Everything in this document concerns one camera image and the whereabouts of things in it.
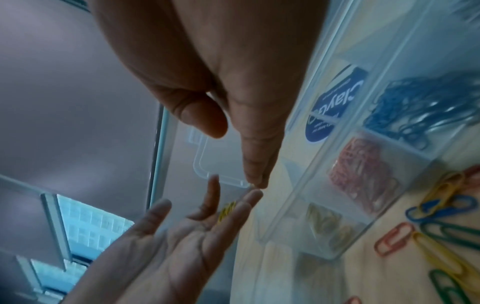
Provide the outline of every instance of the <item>hand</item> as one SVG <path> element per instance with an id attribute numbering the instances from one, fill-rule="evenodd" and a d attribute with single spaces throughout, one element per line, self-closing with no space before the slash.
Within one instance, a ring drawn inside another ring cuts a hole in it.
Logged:
<path id="1" fill-rule="evenodd" d="M 184 123 L 240 132 L 265 188 L 319 36 L 326 0 L 89 0 L 120 60 Z M 206 92 L 212 92 L 217 104 Z"/>
<path id="2" fill-rule="evenodd" d="M 217 224 L 213 176 L 200 208 L 155 234 L 172 207 L 162 200 L 93 262 L 63 304 L 194 304 L 262 195 L 250 189 Z"/>

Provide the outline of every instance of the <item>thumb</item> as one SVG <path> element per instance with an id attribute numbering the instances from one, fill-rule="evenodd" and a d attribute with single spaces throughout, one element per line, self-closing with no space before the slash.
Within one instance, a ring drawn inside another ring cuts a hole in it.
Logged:
<path id="1" fill-rule="evenodd" d="M 228 122 L 222 108 L 206 93 L 160 86 L 150 90 L 182 122 L 214 138 L 227 132 Z"/>

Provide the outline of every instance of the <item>green paper clip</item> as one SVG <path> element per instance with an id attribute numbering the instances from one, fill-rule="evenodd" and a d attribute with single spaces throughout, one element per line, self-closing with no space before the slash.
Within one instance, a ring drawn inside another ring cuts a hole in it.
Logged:
<path id="1" fill-rule="evenodd" d="M 440 234 L 435 234 L 429 231 L 428 227 L 433 225 L 438 225 L 440 227 Z M 480 230 L 434 220 L 421 223 L 420 230 L 431 238 L 454 243 L 464 247 L 469 247 L 475 250 L 480 250 Z M 455 232 L 461 232 L 476 236 L 478 238 L 478 242 L 462 239 L 458 237 Z"/>
<path id="2" fill-rule="evenodd" d="M 443 286 L 440 284 L 440 276 L 444 276 L 448 278 L 450 283 L 453 286 Z M 428 277 L 430 278 L 432 284 L 434 285 L 438 295 L 440 296 L 443 304 L 455 304 L 459 303 L 458 301 L 453 301 L 451 295 L 455 294 L 459 299 L 461 299 L 461 303 L 463 304 L 472 304 L 469 297 L 465 294 L 463 289 L 460 285 L 452 279 L 445 271 L 440 269 L 432 270 L 428 273 Z"/>

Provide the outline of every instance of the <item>table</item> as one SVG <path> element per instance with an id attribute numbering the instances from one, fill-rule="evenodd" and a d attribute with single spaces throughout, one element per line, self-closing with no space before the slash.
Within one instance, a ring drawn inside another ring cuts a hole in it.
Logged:
<path id="1" fill-rule="evenodd" d="M 468 128 L 434 164 L 420 183 L 407 191 L 373 226 L 338 260 L 330 262 L 312 255 L 256 241 L 251 216 L 240 232 L 234 265 L 230 302 L 241 303 L 344 303 L 357 295 L 364 304 L 441 303 L 428 278 L 434 269 L 409 242 L 401 251 L 387 258 L 378 257 L 373 249 L 376 240 L 399 222 L 405 221 L 404 210 L 417 205 L 436 180 L 448 170 L 462 170 L 480 163 L 480 125 Z M 271 184 L 269 189 L 282 187 Z M 480 198 L 480 190 L 469 193 Z M 259 204 L 275 204 L 274 191 L 265 191 Z M 446 220 L 480 229 L 480 211 Z M 446 245 L 477 269 L 478 251 Z M 467 292 L 472 303 L 480 296 Z"/>

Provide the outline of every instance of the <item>blue label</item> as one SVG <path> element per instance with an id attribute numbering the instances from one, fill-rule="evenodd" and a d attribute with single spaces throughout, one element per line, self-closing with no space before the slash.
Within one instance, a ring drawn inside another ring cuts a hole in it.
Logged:
<path id="1" fill-rule="evenodd" d="M 341 71 L 333 80 L 341 77 L 349 67 Z M 352 73 L 323 93 L 315 102 L 311 111 L 322 115 L 341 117 L 364 83 L 367 74 L 365 70 L 354 68 Z M 309 116 L 306 122 L 305 136 L 309 142 L 316 143 L 327 138 L 333 129 L 332 124 Z"/>

